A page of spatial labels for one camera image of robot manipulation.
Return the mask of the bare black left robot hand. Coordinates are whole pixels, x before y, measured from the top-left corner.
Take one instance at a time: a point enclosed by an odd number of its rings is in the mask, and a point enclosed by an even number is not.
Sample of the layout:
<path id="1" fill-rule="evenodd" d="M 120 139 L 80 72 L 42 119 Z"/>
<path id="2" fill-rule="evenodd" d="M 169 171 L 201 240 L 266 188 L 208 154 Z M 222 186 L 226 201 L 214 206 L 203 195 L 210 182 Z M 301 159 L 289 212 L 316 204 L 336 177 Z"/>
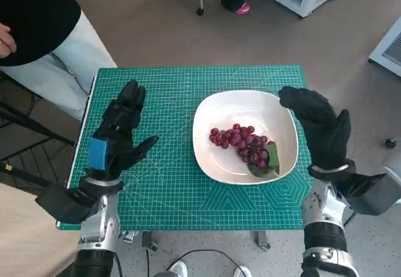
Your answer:
<path id="1" fill-rule="evenodd" d="M 145 102 L 146 89 L 130 80 L 107 106 L 102 122 L 89 142 L 87 176 L 103 182 L 117 180 L 120 174 L 146 158 L 157 143 L 154 135 L 138 146 L 133 131 L 138 127 Z"/>

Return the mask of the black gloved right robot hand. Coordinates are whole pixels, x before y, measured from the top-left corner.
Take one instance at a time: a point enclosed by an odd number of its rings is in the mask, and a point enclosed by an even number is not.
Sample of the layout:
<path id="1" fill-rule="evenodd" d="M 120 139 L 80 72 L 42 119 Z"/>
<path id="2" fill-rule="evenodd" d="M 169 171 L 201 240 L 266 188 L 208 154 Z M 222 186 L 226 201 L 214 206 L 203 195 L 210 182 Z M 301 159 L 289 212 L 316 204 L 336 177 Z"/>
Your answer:
<path id="1" fill-rule="evenodd" d="M 294 112 L 304 130 L 311 163 L 323 170 L 345 165 L 350 112 L 343 109 L 336 114 L 327 98 L 305 88 L 284 86 L 278 95 L 281 106 Z"/>

